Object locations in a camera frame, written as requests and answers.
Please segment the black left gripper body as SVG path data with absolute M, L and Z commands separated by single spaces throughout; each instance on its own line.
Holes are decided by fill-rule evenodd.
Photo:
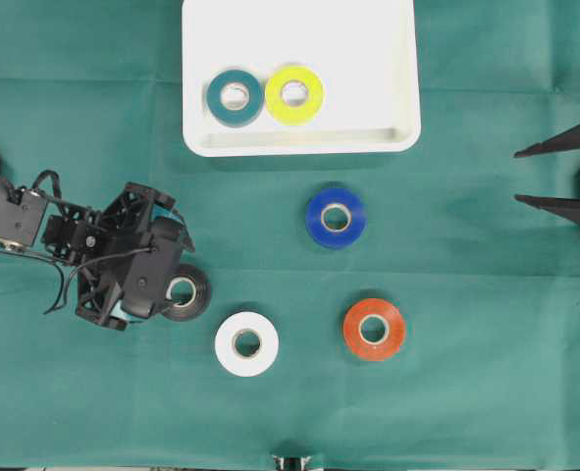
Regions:
M 127 265 L 145 252 L 139 240 L 154 219 L 154 206 L 176 208 L 176 200 L 138 183 L 125 189 L 103 211 L 60 203 L 48 218 L 41 241 L 52 256 L 73 266 L 78 280 L 76 314 L 100 327 L 122 331 L 128 324 L 110 316 L 123 298 Z

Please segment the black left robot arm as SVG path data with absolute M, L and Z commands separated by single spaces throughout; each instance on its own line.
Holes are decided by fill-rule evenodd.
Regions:
M 122 331 L 158 314 L 192 320 L 211 299 L 206 275 L 181 260 L 193 249 L 175 199 L 155 188 L 127 183 L 99 211 L 64 200 L 54 171 L 30 186 L 0 176 L 0 253 L 72 270 L 60 276 L 52 311 L 76 283 L 77 315 L 100 327 Z

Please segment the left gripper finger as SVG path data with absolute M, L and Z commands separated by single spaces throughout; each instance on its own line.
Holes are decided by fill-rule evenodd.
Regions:
M 157 220 L 160 217 L 173 221 L 177 224 L 180 232 L 180 242 L 183 244 L 186 251 L 193 253 L 195 251 L 195 246 L 188 233 L 184 216 L 176 208 L 166 209 L 165 207 L 155 205 L 154 219 Z
M 137 323 L 142 323 L 145 321 L 144 318 L 139 318 L 137 316 L 133 316 L 133 315 L 127 313 L 126 311 L 124 311 L 121 307 L 120 301 L 117 301 L 114 304 L 113 308 L 110 311 L 110 316 L 112 318 L 123 321 L 127 324 L 137 324 Z

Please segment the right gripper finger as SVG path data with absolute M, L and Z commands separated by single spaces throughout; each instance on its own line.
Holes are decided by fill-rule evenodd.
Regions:
M 516 194 L 516 201 L 564 218 L 580 227 L 580 200 Z
M 514 154 L 515 158 L 523 158 L 540 154 L 549 154 L 555 152 L 564 152 L 580 149 L 580 125 L 564 131 L 543 142 L 535 143 L 526 149 L 520 150 Z

